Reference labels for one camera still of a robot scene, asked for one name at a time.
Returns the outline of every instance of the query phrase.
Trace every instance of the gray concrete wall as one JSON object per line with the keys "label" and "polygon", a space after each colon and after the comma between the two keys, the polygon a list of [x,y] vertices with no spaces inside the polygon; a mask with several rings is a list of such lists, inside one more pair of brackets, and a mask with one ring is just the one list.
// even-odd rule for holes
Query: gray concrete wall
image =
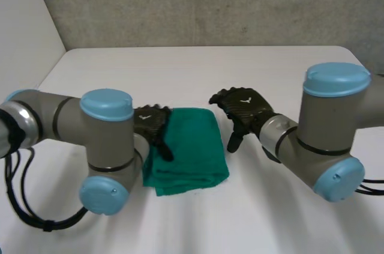
{"label": "gray concrete wall", "polygon": [[45,0],[65,47],[340,45],[384,60],[384,0]]}

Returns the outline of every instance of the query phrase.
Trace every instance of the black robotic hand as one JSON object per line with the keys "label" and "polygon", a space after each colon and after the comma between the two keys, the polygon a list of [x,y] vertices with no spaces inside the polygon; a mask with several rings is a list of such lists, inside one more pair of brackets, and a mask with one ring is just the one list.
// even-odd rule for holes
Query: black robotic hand
{"label": "black robotic hand", "polygon": [[164,135],[172,110],[146,105],[134,110],[134,132],[143,136],[150,145],[157,147],[165,161],[172,161],[173,154],[164,142]]}
{"label": "black robotic hand", "polygon": [[222,89],[209,99],[209,104],[217,104],[233,121],[233,133],[227,150],[234,153],[240,146],[244,135],[260,135],[262,125],[277,115],[268,102],[254,89]]}

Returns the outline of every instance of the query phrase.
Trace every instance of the folded green cloth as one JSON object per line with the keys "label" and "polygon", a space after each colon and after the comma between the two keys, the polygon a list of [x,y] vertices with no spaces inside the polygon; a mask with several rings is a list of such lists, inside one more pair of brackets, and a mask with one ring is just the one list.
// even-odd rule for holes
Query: folded green cloth
{"label": "folded green cloth", "polygon": [[155,187],[157,196],[214,187],[228,178],[220,131],[210,110],[174,109],[164,140],[174,160],[164,161],[152,147],[143,166],[143,185]]}

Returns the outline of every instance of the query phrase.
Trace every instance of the white tabletop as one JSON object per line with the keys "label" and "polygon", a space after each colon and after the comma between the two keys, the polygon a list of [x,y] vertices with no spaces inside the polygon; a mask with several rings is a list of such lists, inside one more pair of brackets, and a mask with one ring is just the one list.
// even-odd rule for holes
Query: white tabletop
{"label": "white tabletop", "polygon": [[[329,61],[359,63],[341,47],[78,49],[64,55],[40,90],[81,97],[108,87],[130,93],[135,107],[206,107],[214,111],[226,145],[232,123],[208,104],[211,95],[252,87],[277,112],[297,120],[306,69]],[[369,178],[384,177],[383,138],[382,128],[356,135],[352,154]],[[32,207],[46,219],[67,218],[80,208],[85,150],[55,141],[35,148],[27,179]],[[0,247],[4,254],[384,252],[384,198],[354,194],[326,202],[268,160],[255,135],[227,154],[227,164],[230,177],[219,186],[175,196],[156,197],[138,179],[119,214],[88,213],[75,227],[52,233],[18,220],[1,183]]]}

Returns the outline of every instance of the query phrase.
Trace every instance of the black ring band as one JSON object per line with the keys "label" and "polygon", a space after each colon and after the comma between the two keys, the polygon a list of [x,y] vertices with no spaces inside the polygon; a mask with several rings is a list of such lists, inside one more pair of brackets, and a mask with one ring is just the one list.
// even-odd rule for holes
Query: black ring band
{"label": "black ring band", "polygon": [[125,164],[121,165],[121,166],[117,166],[117,167],[112,167],[112,168],[101,168],[101,167],[96,167],[94,165],[91,165],[88,163],[88,166],[93,170],[93,171],[97,171],[97,172],[101,172],[101,173],[110,173],[110,172],[117,172],[117,171],[120,171],[120,170],[123,170],[124,168],[128,167],[129,165],[132,164],[132,162],[134,162],[134,157],[129,160],[128,162],[126,162]]}
{"label": "black ring band", "polygon": [[336,151],[317,149],[315,147],[309,146],[308,144],[304,143],[299,138],[298,138],[298,143],[304,149],[311,151],[313,153],[319,154],[319,155],[324,155],[324,156],[341,156],[341,155],[349,153],[349,151],[350,151],[350,148],[343,149],[343,150],[336,150]]}
{"label": "black ring band", "polygon": [[61,101],[58,105],[58,107],[56,108],[56,112],[55,114],[53,115],[53,121],[52,121],[52,131],[53,131],[53,134],[55,135],[56,139],[58,141],[61,141],[61,137],[60,137],[60,134],[59,134],[59,130],[58,130],[58,121],[59,121],[59,114],[61,112],[61,109],[64,107],[64,105],[69,101],[73,99],[73,97],[68,97],[66,99],[64,99],[63,101]]}
{"label": "black ring band", "polygon": [[278,141],[276,143],[276,147],[275,147],[275,155],[276,157],[278,157],[278,150],[280,149],[280,145],[281,143],[283,143],[283,140],[286,136],[288,136],[289,134],[291,134],[293,131],[295,131],[296,129],[298,128],[298,126],[294,126],[290,129],[288,129],[284,134],[282,134],[280,136],[280,138],[278,138]]}
{"label": "black ring band", "polygon": [[22,105],[25,109],[27,109],[31,114],[32,116],[34,117],[35,121],[36,121],[36,124],[37,124],[37,128],[38,128],[38,138],[37,138],[37,141],[36,143],[39,143],[42,138],[43,138],[43,123],[41,122],[41,119],[40,117],[38,116],[38,114],[36,113],[35,110],[33,110],[32,107],[30,107],[29,104],[23,102],[23,101],[20,101],[20,100],[12,100],[13,102],[16,102],[20,105]]}
{"label": "black ring band", "polygon": [[10,149],[8,153],[3,157],[14,153],[20,148],[20,145],[25,139],[25,132],[20,128],[16,120],[9,114],[7,111],[0,109],[0,120],[5,124],[8,129],[8,142],[10,144]]}

